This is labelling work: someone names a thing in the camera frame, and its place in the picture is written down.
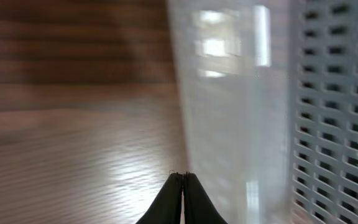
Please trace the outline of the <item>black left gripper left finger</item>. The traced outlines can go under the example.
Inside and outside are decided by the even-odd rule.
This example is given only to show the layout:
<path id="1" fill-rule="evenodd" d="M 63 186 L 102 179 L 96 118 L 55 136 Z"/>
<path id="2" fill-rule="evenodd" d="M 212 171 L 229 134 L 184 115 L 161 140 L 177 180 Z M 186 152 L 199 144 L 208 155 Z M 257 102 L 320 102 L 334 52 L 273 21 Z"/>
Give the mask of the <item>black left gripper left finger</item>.
<path id="1" fill-rule="evenodd" d="M 183 175 L 172 173 L 136 224 L 180 224 Z"/>

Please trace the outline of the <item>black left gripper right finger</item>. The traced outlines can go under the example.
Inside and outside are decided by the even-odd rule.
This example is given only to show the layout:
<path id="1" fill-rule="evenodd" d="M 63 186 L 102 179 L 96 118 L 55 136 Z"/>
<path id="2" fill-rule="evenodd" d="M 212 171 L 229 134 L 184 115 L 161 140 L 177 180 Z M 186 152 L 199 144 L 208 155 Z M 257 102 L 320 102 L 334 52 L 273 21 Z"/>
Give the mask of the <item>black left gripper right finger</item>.
<path id="1" fill-rule="evenodd" d="M 183 196 L 186 224 L 227 224 L 193 173 L 184 175 Z"/>

